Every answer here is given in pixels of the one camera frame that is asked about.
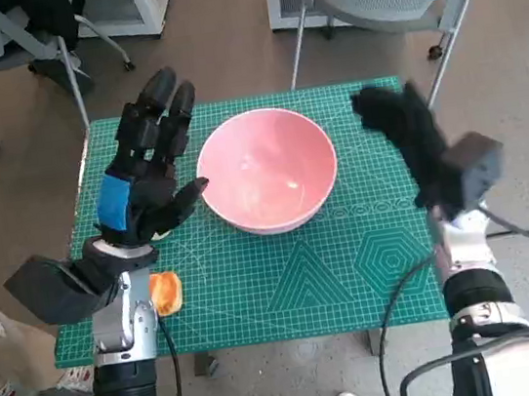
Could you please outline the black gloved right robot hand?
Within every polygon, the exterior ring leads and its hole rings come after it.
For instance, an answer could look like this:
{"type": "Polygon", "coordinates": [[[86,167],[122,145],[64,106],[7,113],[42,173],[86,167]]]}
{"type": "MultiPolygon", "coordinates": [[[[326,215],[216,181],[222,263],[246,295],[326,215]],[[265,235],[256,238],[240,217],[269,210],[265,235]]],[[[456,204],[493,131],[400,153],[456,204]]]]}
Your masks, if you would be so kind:
{"type": "Polygon", "coordinates": [[[351,104],[365,130],[381,133],[400,152],[418,186],[416,207],[438,207],[445,218],[456,218],[461,210],[446,196],[442,182],[447,142],[417,87],[410,81],[400,92],[366,86],[352,94],[351,104]]]}

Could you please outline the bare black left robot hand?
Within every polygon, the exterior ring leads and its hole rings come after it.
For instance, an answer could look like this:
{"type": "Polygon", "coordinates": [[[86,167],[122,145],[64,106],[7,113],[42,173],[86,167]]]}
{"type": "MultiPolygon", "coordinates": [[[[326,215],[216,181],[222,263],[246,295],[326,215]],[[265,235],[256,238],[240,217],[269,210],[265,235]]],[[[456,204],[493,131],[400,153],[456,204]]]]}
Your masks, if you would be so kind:
{"type": "Polygon", "coordinates": [[[108,244],[145,245],[193,213],[209,180],[195,178],[178,188],[175,161],[187,148],[194,93],[191,82],[177,83],[174,69],[162,67],[137,100],[124,105],[97,204],[97,228],[108,244]]]}

